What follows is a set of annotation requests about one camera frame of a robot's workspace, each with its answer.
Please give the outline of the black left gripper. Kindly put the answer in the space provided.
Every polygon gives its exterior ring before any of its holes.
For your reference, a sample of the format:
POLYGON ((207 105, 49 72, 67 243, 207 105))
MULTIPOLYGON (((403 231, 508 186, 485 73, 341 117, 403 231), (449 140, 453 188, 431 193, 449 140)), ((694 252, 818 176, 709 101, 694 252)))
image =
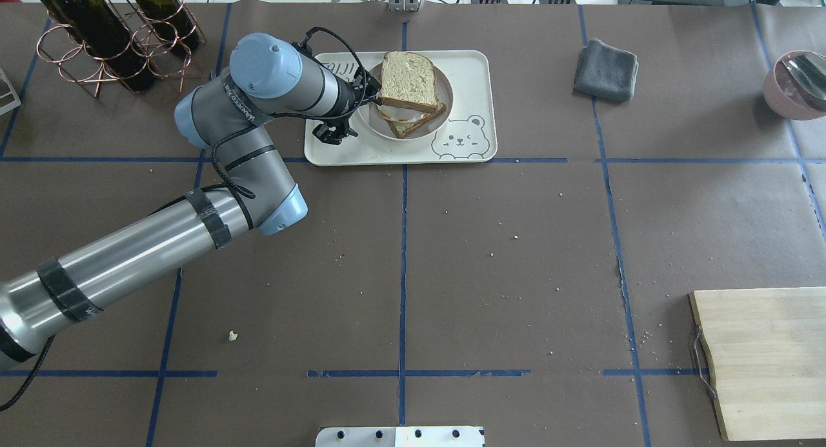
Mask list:
POLYGON ((313 56, 307 41, 293 44, 302 58, 302 75, 298 86, 303 90, 303 95, 313 99, 310 106, 296 110, 295 113, 305 119, 321 121, 313 129, 312 135, 324 144, 340 145, 343 138, 359 135, 349 124, 351 115, 367 103, 383 104, 379 80, 367 73, 361 59, 347 42, 343 42, 343 45, 358 66, 349 83, 322 65, 313 56))

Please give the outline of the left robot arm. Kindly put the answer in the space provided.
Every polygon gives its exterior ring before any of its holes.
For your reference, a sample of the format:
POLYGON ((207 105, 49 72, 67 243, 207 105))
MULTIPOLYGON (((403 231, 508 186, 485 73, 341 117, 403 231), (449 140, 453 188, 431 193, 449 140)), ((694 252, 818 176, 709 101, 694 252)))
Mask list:
POLYGON ((229 65, 190 92, 174 112, 177 129, 210 153, 221 184, 174 202, 79 250, 2 284, 2 369, 43 355, 50 339, 110 304, 250 230, 273 235, 306 217, 308 206, 265 125, 294 117, 340 144, 349 118, 376 100, 380 82, 358 63, 354 79, 312 56, 307 40, 242 37, 229 65))

